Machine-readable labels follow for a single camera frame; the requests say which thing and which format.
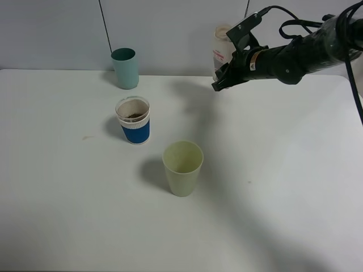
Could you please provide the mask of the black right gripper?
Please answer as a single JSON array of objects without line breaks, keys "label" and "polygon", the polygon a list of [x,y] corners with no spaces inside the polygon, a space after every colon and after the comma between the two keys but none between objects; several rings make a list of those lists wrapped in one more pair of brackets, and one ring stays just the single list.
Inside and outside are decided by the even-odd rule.
[{"label": "black right gripper", "polygon": [[214,91],[222,91],[250,80],[277,79],[295,85],[308,74],[298,55],[298,44],[267,48],[257,46],[250,50],[236,48],[230,63],[221,66],[212,83]]}]

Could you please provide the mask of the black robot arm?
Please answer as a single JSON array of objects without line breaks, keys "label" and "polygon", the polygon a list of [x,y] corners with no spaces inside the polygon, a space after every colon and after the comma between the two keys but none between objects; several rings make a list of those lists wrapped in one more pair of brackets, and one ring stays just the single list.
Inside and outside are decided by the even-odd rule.
[{"label": "black robot arm", "polygon": [[[294,16],[282,23],[279,34],[289,44],[269,48],[261,46],[252,29],[273,7],[251,14],[228,30],[226,35],[234,45],[230,62],[216,71],[215,91],[255,79],[277,79],[284,84],[298,84],[306,74],[312,74],[341,63],[350,63],[362,53],[362,19],[354,13],[362,2],[346,8],[340,15],[327,14],[321,22],[301,20]],[[305,37],[288,35],[286,26],[302,26],[309,31]]]}]

